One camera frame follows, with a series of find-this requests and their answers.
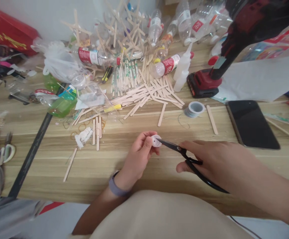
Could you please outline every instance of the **smartphone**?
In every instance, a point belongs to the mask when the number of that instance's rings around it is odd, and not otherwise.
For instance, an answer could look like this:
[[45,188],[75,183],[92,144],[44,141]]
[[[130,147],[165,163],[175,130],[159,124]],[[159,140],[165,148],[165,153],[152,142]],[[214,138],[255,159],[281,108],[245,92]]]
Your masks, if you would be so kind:
[[256,101],[229,101],[227,109],[240,144],[261,149],[280,149]]

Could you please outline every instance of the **green plastic bottle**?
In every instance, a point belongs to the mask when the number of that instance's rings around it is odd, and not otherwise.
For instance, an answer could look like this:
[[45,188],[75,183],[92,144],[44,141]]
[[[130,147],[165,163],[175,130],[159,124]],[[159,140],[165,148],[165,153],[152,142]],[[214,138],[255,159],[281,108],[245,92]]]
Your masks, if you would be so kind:
[[52,74],[48,74],[48,75],[44,75],[44,86],[47,90],[49,90],[50,92],[56,94],[60,85],[57,84],[59,83],[59,81],[53,77]]
[[65,92],[57,99],[48,109],[48,113],[58,118],[65,118],[77,103],[77,95],[75,92]]

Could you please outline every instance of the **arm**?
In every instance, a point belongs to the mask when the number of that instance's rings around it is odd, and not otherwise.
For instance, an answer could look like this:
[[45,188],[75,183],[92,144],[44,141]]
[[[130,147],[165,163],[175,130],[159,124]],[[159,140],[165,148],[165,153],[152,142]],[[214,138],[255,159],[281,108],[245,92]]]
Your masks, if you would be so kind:
[[[159,148],[152,147],[152,135],[155,131],[142,132],[133,143],[124,166],[115,176],[115,184],[122,190],[130,190],[143,171],[153,153],[160,154]],[[73,235],[92,234],[102,220],[116,207],[121,205],[127,197],[118,197],[110,188],[106,189],[90,204],[76,224]]]
[[[185,141],[181,147],[203,160],[194,165],[204,176],[231,194],[289,224],[289,180],[276,174],[240,144]],[[185,162],[177,172],[192,172]]]

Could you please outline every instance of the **white plastic bag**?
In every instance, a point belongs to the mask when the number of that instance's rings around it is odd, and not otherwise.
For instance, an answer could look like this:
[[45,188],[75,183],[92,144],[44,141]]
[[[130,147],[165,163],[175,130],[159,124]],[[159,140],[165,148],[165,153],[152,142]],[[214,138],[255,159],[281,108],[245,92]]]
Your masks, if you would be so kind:
[[83,66],[78,63],[70,53],[70,49],[65,47],[61,41],[46,42],[36,38],[31,46],[33,50],[43,52],[45,56],[44,75],[51,73],[55,78],[70,83],[71,76],[79,71]]

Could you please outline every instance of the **scissors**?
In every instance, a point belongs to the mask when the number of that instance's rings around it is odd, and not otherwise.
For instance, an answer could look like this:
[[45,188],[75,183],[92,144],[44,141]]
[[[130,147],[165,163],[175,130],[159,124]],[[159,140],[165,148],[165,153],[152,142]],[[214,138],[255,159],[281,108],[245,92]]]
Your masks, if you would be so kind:
[[208,186],[210,186],[211,188],[214,188],[217,191],[220,191],[222,193],[229,193],[228,191],[224,190],[223,188],[221,188],[220,186],[216,185],[215,183],[213,183],[211,180],[207,179],[203,174],[200,173],[200,171],[198,171],[196,169],[196,167],[194,167],[194,164],[197,165],[202,165],[203,161],[202,160],[195,160],[190,158],[189,156],[186,155],[186,149],[181,148],[180,146],[169,142],[169,141],[165,141],[159,138],[156,138],[158,141],[160,141],[162,144],[164,144],[165,146],[167,146],[170,149],[173,149],[174,151],[179,152],[184,158],[185,158],[185,162],[186,164],[190,167],[190,169],[203,181],[205,182]]
[[10,161],[15,155],[16,148],[15,148],[15,146],[11,145],[12,137],[13,137],[13,133],[12,132],[9,132],[6,135],[5,146],[2,147],[1,150],[0,150],[0,153],[1,153],[0,166],[3,163],[7,163],[8,161]]

